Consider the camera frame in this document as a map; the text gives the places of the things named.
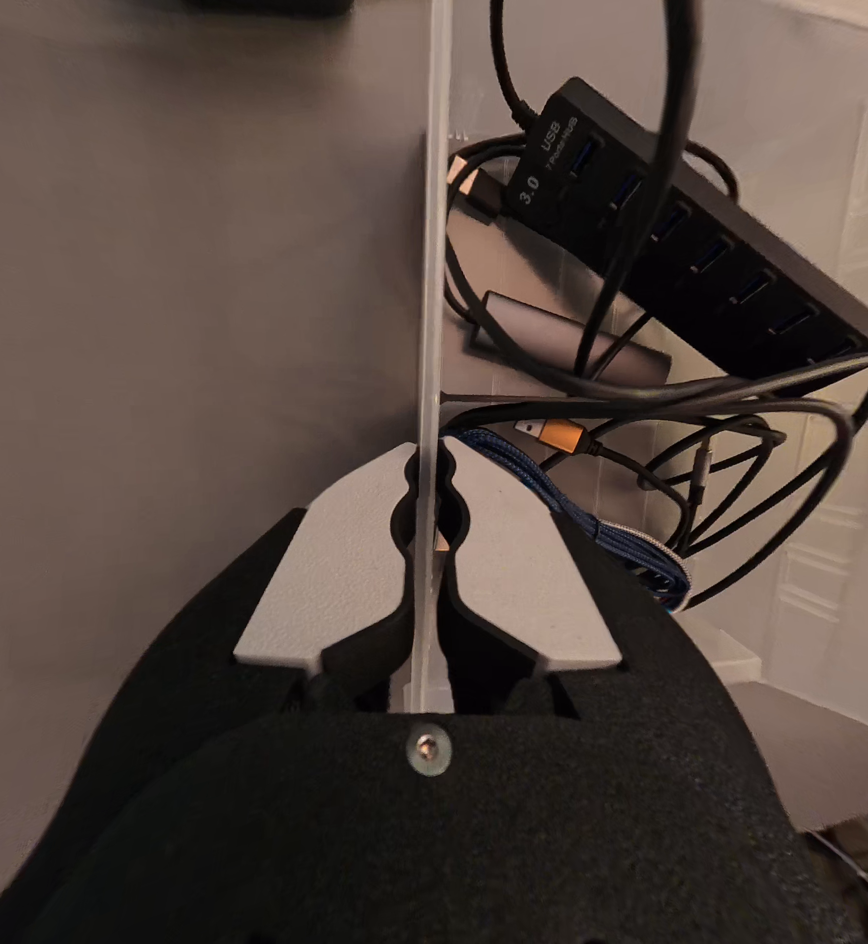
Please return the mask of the clear plastic bin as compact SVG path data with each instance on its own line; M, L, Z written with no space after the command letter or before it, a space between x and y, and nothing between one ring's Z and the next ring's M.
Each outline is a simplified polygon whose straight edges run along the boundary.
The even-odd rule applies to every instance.
M661 2L507 2L513 78L536 111L584 77L649 127L664 85ZM868 307L868 2L702 2L692 131L733 165L742 206ZM430 88L446 154L513 130L489 60L488 2L433 2ZM481 291L495 287L584 321L600 280L522 228L457 207L451 235ZM557 394L462 352L443 311L442 355L421 355L422 415ZM868 726L868 422L820 507L753 575L686 615L750 653L760 680ZM747 667L756 669L748 675Z

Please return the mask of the slim grey usb hub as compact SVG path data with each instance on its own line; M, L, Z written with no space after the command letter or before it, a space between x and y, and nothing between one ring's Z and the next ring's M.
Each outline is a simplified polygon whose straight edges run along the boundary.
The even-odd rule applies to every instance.
M483 303L502 330L528 356L571 373L583 326L567 317L488 291ZM662 386L671 372L670 355L629 341L598 380L622 387Z

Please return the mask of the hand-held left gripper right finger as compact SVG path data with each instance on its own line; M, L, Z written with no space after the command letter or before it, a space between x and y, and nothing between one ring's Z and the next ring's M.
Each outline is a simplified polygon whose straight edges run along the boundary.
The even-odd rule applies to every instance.
M458 513L444 536L460 614L540 671L616 667L619 648L550 508L469 445L441 444L444 497Z

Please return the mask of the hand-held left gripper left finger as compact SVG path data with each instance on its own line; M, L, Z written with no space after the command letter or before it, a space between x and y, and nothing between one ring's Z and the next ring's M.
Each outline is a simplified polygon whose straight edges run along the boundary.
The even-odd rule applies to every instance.
M236 645L242 664L387 679L412 652L417 446L404 442L305 509Z

